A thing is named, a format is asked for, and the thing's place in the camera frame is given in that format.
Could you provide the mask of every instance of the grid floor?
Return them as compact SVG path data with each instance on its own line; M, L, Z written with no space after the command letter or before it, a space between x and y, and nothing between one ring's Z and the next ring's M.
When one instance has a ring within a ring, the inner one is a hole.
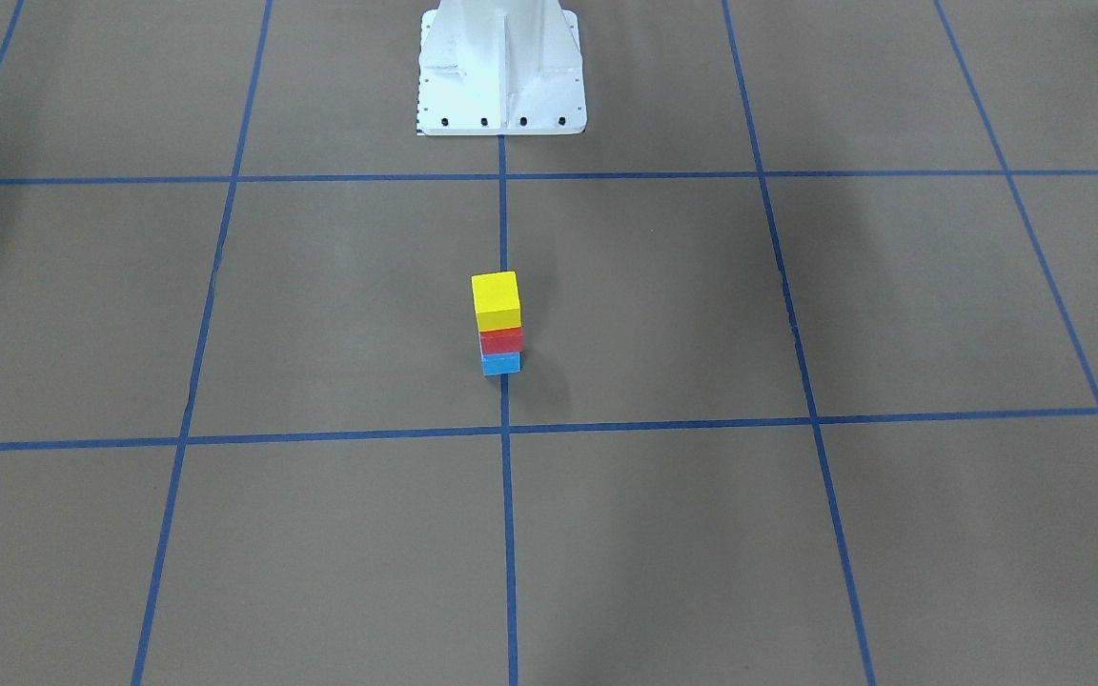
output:
M1098 0L567 7L0 0L0 686L1098 683Z

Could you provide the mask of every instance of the red block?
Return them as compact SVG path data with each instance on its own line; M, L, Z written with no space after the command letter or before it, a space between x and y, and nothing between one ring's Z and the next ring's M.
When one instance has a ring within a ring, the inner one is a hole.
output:
M524 351L524 327L500 328L480 333L480 353L501 356L503 352Z

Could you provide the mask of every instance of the block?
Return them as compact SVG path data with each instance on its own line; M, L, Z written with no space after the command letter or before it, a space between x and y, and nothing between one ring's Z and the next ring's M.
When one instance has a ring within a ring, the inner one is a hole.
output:
M483 330L479 334L479 338L480 353L483 356L524 351L524 327Z
M480 357L480 372L485 376L519 371L519 352L502 352L500 356Z
M519 290L514 271L477 274L472 278L472 286L477 330L517 328L524 325L519 315Z

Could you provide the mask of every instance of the white pedestal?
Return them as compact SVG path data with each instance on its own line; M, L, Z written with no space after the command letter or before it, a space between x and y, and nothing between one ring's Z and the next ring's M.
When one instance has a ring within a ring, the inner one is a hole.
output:
M417 133L582 134L579 18L558 0L441 0L423 14Z

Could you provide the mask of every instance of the yellow block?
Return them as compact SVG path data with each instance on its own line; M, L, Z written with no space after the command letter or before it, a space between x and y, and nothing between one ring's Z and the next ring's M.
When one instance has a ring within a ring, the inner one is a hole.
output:
M523 326L515 272L477 274L473 278L473 312L477 315L477 330Z

